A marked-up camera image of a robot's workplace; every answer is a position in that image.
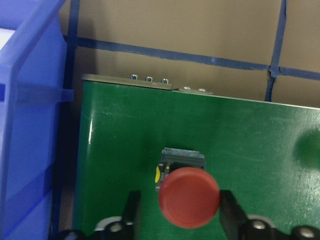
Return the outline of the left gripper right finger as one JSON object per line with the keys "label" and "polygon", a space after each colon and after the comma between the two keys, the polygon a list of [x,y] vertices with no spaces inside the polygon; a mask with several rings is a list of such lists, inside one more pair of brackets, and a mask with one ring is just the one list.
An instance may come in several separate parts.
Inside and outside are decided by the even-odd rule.
{"label": "left gripper right finger", "polygon": [[230,190],[220,191],[219,219],[227,237],[242,236],[248,217]]}

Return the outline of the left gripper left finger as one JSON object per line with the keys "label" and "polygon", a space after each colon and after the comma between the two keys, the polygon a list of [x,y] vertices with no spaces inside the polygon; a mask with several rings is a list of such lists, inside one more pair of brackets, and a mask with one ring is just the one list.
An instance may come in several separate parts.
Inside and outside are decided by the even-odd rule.
{"label": "left gripper left finger", "polygon": [[130,191],[122,212],[121,220],[126,226],[135,226],[141,221],[141,191]]}

